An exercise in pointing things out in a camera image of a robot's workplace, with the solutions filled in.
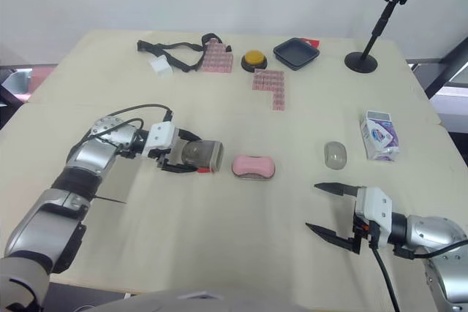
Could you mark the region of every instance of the wooden table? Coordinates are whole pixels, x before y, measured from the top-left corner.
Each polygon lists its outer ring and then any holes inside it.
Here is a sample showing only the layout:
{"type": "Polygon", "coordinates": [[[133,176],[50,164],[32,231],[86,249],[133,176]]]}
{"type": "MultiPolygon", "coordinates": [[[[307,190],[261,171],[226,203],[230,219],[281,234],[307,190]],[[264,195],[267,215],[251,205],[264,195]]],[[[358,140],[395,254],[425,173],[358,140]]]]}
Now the wooden table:
{"type": "MultiPolygon", "coordinates": [[[[225,147],[216,174],[175,175],[150,159],[119,159],[94,200],[78,255],[52,281],[99,289],[149,292],[242,286],[274,291],[309,308],[392,311],[369,249],[360,256],[313,234],[308,221],[351,235],[352,198],[333,197],[315,183],[379,186],[397,212],[445,216],[468,230],[467,168],[422,88],[392,42],[378,41],[377,71],[360,75],[343,57],[363,47],[321,39],[320,56],[294,72],[272,48],[286,37],[219,34],[233,47],[232,74],[175,69],[160,78],[136,41],[200,42],[201,34],[93,31],[63,60],[0,131],[1,247],[15,225],[64,166],[69,148],[99,117],[134,104],[158,102],[177,126],[225,147]],[[271,110],[271,93],[252,90],[241,56],[263,51],[269,69],[284,70],[286,110],[271,110]],[[401,143],[394,163],[368,161],[359,120],[367,110],[391,113],[401,143]],[[328,169],[326,142],[342,142],[347,166],[328,169]],[[267,182],[235,178],[235,155],[271,156],[267,182]]],[[[197,55],[174,51],[187,62],[197,55]]],[[[144,109],[148,127],[163,111],[144,109]]],[[[403,311],[435,311],[421,262],[381,250],[403,311]]]]}

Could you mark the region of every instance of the purple packaging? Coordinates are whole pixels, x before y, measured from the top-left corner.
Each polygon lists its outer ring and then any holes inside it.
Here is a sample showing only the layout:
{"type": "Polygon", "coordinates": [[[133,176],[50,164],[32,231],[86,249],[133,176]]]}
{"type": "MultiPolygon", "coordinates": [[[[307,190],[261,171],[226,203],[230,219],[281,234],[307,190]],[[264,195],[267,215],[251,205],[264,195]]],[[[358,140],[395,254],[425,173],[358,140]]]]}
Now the purple packaging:
{"type": "Polygon", "coordinates": [[[395,161],[400,148],[389,113],[367,111],[361,121],[361,133],[366,146],[367,159],[395,161]]]}

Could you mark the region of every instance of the pink puzzle piece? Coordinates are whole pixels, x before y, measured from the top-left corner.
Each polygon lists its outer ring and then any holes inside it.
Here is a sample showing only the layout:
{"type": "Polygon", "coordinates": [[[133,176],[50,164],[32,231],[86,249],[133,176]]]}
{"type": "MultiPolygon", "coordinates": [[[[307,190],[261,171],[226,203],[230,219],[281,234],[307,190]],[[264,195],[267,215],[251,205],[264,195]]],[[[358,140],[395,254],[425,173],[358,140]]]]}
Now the pink puzzle piece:
{"type": "Polygon", "coordinates": [[[252,89],[256,91],[273,91],[273,110],[284,111],[284,72],[269,69],[255,69],[252,89]]]}
{"type": "Polygon", "coordinates": [[[211,38],[206,45],[201,70],[203,72],[231,73],[233,70],[233,53],[226,52],[226,45],[211,38]]]}

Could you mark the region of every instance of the black cable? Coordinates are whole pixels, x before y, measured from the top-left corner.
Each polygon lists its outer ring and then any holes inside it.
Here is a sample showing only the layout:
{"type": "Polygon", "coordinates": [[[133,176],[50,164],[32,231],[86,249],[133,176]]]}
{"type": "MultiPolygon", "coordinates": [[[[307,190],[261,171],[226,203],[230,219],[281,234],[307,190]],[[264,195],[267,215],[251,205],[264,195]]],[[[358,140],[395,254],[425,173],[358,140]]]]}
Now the black cable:
{"type": "MultiPolygon", "coordinates": [[[[132,110],[137,110],[137,109],[143,109],[144,107],[161,107],[162,109],[165,109],[166,110],[166,115],[164,117],[164,121],[171,121],[172,120],[172,114],[173,114],[173,111],[167,107],[166,105],[163,105],[163,104],[142,104],[142,105],[136,105],[136,106],[131,106],[131,107],[128,107],[126,109],[123,109],[123,110],[119,110],[119,111],[115,111],[113,113],[110,113],[108,114],[107,116],[115,116],[115,115],[118,115],[120,113],[126,113],[127,111],[132,111],[132,110]]],[[[117,129],[118,127],[120,126],[123,126],[124,124],[128,124],[130,122],[133,122],[133,121],[140,121],[141,122],[141,126],[140,126],[140,130],[143,128],[143,120],[141,118],[134,118],[132,120],[128,120],[126,121],[126,123],[121,123],[113,128],[110,128],[110,129],[107,129],[105,132],[102,132],[102,133],[99,133],[99,134],[94,134],[92,137],[90,137],[90,134],[91,134],[91,130],[88,129],[88,131],[85,133],[85,135],[83,135],[83,137],[81,138],[81,140],[76,143],[75,145],[72,146],[72,148],[70,149],[70,152],[68,153],[68,156],[67,156],[67,162],[70,160],[70,157],[72,157],[73,153],[85,142],[85,141],[88,141],[90,139],[93,139],[93,138],[96,138],[96,137],[100,137],[101,135],[104,135],[104,134],[107,134],[115,129],[117,129]]]]}
{"type": "Polygon", "coordinates": [[[137,110],[137,109],[143,109],[144,107],[161,107],[162,109],[165,109],[169,113],[172,113],[173,111],[167,107],[166,105],[161,105],[161,104],[143,104],[143,105],[136,105],[132,107],[128,107],[127,109],[115,111],[114,113],[108,114],[108,116],[115,116],[118,115],[119,113],[126,113],[127,111],[132,111],[132,110],[137,110]]]}
{"type": "Polygon", "coordinates": [[[70,160],[70,157],[72,157],[72,155],[75,153],[75,151],[84,143],[84,142],[87,142],[91,139],[94,139],[94,138],[99,138],[101,137],[102,135],[104,134],[107,134],[107,133],[110,133],[112,131],[115,131],[116,129],[119,129],[120,127],[122,126],[125,126],[131,122],[135,122],[135,121],[138,121],[140,122],[140,127],[138,128],[138,130],[141,130],[143,128],[143,126],[145,125],[145,122],[143,121],[142,118],[130,118],[129,120],[126,120],[122,123],[119,123],[118,125],[114,126],[114,127],[111,127],[109,129],[106,129],[105,131],[103,132],[100,132],[100,133],[97,133],[97,134],[91,134],[91,130],[89,129],[85,135],[83,135],[83,137],[81,138],[81,140],[76,143],[75,145],[72,146],[72,148],[70,149],[70,152],[68,153],[68,156],[67,156],[67,162],[68,160],[70,160]]]}
{"type": "Polygon", "coordinates": [[[446,252],[453,250],[454,248],[459,248],[460,246],[465,245],[468,245],[468,239],[458,241],[457,243],[450,244],[448,246],[445,246],[444,248],[441,248],[440,250],[436,250],[428,254],[415,254],[415,259],[431,259],[432,257],[445,254],[446,252]]]}
{"type": "Polygon", "coordinates": [[[387,272],[387,269],[385,268],[382,258],[379,255],[379,251],[376,248],[373,248],[372,253],[374,254],[375,259],[377,260],[377,263],[379,264],[380,270],[382,271],[382,274],[383,274],[383,278],[385,279],[385,283],[387,284],[388,294],[390,295],[390,299],[392,300],[393,309],[395,310],[395,312],[400,312],[400,307],[398,306],[398,301],[396,301],[396,296],[392,287],[392,282],[390,280],[390,277],[388,276],[388,272],[387,272]]]}
{"type": "Polygon", "coordinates": [[[145,125],[145,122],[143,121],[142,118],[130,118],[129,120],[126,120],[122,123],[119,123],[118,125],[114,126],[114,127],[111,127],[109,129],[106,129],[105,131],[103,132],[100,132],[100,133],[97,133],[97,134],[92,134],[90,135],[89,137],[87,137],[84,142],[87,142],[88,140],[91,140],[91,139],[94,139],[94,138],[98,138],[98,137],[101,137],[102,135],[104,134],[107,134],[107,133],[111,133],[112,131],[115,131],[116,129],[119,129],[120,127],[122,126],[125,126],[131,122],[135,122],[135,121],[138,121],[140,122],[140,127],[138,129],[142,129],[143,126],[145,125]]]}

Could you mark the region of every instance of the black square dish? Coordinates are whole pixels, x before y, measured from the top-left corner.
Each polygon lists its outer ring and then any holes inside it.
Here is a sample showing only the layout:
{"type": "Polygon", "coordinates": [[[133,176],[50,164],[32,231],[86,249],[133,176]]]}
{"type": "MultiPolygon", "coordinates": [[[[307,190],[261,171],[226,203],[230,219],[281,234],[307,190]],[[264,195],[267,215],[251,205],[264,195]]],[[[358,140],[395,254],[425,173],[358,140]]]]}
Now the black square dish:
{"type": "Polygon", "coordinates": [[[306,66],[320,54],[318,49],[299,38],[291,38],[277,45],[273,52],[278,60],[294,71],[306,66]]]}

